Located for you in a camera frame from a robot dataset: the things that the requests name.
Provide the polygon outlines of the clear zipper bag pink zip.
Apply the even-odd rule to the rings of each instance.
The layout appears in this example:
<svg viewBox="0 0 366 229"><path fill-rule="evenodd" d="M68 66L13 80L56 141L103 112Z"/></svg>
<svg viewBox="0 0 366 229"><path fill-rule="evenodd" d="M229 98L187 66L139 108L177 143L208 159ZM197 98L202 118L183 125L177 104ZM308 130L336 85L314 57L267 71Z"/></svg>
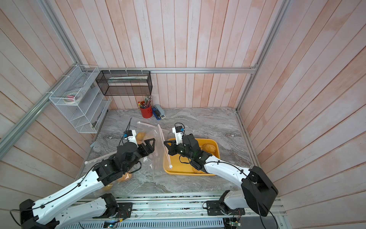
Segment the clear zipper bag pink zip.
<svg viewBox="0 0 366 229"><path fill-rule="evenodd" d="M116 185L119 184L117 180L125 173L131 173L129 170L135 165L134 162L132 162L132 164L130 164L129 161L125 163L125 158L116 155L117 152L115 151L84 162L85 168L92 169L92 171L97 172L99 177L98 181L103 183L103 187L111 183L113 184L113 187L116 187Z"/></svg>

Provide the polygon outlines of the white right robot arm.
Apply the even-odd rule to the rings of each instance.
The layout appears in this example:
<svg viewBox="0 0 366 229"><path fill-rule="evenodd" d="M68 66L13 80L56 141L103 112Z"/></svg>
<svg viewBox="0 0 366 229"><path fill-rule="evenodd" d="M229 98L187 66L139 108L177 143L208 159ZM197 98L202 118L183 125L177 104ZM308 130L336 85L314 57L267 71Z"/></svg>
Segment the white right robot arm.
<svg viewBox="0 0 366 229"><path fill-rule="evenodd" d="M256 214L266 217L278 195L278 190L266 173L257 166L251 169L225 162L202 150L193 134L184 135L182 140L165 141L171 156L180 155L198 171L214 174L240 187L241 191L225 191L218 201L208 201L209 215L235 214L236 210L250 208Z"/></svg>

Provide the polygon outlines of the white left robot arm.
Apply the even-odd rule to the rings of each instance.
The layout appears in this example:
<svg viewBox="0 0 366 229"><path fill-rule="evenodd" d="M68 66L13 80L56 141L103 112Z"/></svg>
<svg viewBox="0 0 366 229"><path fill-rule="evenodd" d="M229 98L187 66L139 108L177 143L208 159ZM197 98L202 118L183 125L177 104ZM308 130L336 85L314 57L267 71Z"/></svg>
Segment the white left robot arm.
<svg viewBox="0 0 366 229"><path fill-rule="evenodd" d="M124 174L131 173L141 158L154 152L155 139L141 144L126 142L108 159L95 164L86 175L48 197L19 205L20 226L23 229L58 229L88 218L108 218L119 212L119 205L111 193L94 201L75 206L74 203L99 190Z"/></svg>

